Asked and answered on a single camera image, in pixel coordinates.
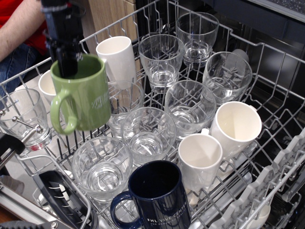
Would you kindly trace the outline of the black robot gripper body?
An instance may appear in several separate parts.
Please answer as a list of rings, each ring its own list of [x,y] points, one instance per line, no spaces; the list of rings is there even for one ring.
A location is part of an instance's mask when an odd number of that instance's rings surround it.
[[[82,6],[73,0],[42,0],[47,23],[46,47],[51,57],[77,57],[81,52]]]

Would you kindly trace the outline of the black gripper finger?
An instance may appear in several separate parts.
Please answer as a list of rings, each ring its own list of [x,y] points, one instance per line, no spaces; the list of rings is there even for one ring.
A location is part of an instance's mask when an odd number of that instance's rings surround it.
[[[59,47],[56,50],[61,78],[68,79],[78,71],[76,52],[69,47]]]

